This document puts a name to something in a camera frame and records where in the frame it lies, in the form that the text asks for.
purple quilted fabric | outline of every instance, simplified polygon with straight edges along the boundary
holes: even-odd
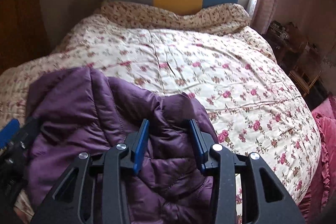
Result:
[[[91,68],[44,75],[30,86],[26,116],[39,117],[50,136],[29,154],[28,193],[36,209],[55,180],[83,151],[108,150],[150,121],[150,139],[138,177],[126,179],[132,223],[209,220],[212,178],[196,169],[185,119],[196,119],[217,141],[204,107],[185,94],[160,97]]]

floral bedspread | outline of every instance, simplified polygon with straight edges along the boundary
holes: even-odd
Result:
[[[159,95],[197,98],[219,141],[235,153],[259,152],[298,203],[319,161],[318,129],[248,17],[237,4],[177,16],[104,2],[53,54],[0,76],[0,127],[13,117],[23,123],[29,85],[43,73],[90,66]]]

floral comforter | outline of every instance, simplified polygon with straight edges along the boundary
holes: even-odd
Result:
[[[319,161],[318,129],[272,49],[248,24],[237,4],[177,16],[104,2],[53,54],[0,76],[0,127],[13,117],[23,123],[29,85],[43,73],[91,66],[159,95],[196,97],[219,141],[235,153],[259,152],[298,203]]]

bed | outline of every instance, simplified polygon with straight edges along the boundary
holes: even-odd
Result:
[[[105,0],[51,55],[0,76],[0,127],[24,123],[29,85],[44,73],[93,67],[161,96],[198,99],[220,143],[259,152],[299,203],[320,160],[319,130],[249,21],[237,0]]]

robotic claw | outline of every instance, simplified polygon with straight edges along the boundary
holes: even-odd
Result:
[[[243,195],[243,223],[293,223],[303,224],[305,221],[273,171],[258,153],[248,156],[236,155],[213,141],[208,133],[201,132],[195,120],[188,121],[189,135],[192,141],[196,165],[204,176],[213,177],[211,196],[211,224],[236,223],[236,179],[241,175]],[[36,121],[30,121],[14,136],[11,147],[0,156],[0,166],[8,164],[21,155],[23,157],[22,141],[27,131],[38,128]],[[93,201],[95,199],[95,182],[102,174],[102,222],[103,224],[130,224],[124,175],[136,176],[141,169],[144,153],[148,142],[149,121],[144,119],[138,132],[127,136],[124,143],[119,143],[100,155],[91,157],[82,152],[64,171],[47,194],[31,220],[31,224],[93,224]],[[0,198],[10,200],[10,204],[0,204],[0,218],[8,213],[9,205],[18,195],[18,189],[24,186],[23,165],[8,172],[6,183],[13,181],[20,185],[10,187],[3,182],[0,185]]]

